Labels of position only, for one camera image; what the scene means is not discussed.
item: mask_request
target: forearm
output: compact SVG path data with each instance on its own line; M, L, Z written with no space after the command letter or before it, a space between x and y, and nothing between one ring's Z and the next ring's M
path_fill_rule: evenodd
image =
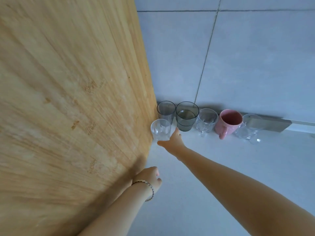
M144 183L136 183L122 195L79 236L124 236L136 217L151 189Z
M285 223L279 218L287 214L312 218L305 210L266 185L228 167L213 162L186 147L174 154L203 183L219 202L252 235L272 235Z

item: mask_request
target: pink mug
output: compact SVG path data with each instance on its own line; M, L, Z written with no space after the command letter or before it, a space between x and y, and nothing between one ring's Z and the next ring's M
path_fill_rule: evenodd
M219 120L215 125L215 132L223 140L226 135L232 134L243 122L242 115L235 110L226 109L219 115Z

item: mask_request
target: bamboo cutting board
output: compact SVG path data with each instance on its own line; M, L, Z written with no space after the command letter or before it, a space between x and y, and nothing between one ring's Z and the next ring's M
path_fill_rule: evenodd
M0 0L0 235L76 235L144 167L133 0Z

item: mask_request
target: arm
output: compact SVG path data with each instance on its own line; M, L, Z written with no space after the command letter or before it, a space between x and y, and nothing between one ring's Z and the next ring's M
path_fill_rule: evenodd
M251 235L315 235L313 215L266 185L188 149L178 128L158 145L183 162Z
M133 182L145 180L154 192L162 184L156 167L146 168L135 176ZM152 196L152 189L143 182L128 187L112 205L94 222L85 228L79 236L125 236L144 201Z

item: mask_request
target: glass cup with handle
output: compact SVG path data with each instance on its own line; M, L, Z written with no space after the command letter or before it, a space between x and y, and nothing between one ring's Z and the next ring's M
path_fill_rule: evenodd
M245 114L243 116L243 123L234 132L234 134L240 139L246 139L251 144L258 144L261 142L259 138L259 131L264 130L266 127L263 119L255 114Z
M151 124L153 139L167 141L171 137L171 123L165 119L157 119Z
M199 114L199 107L192 102L181 102L176 106L177 127L181 131L189 131Z
M157 105L159 119L165 119L172 125L176 106L171 101L162 101Z
M212 131L217 121L218 114L216 111L203 108L199 111L199 115L196 119L196 129L201 132L201 136L204 137L208 132Z

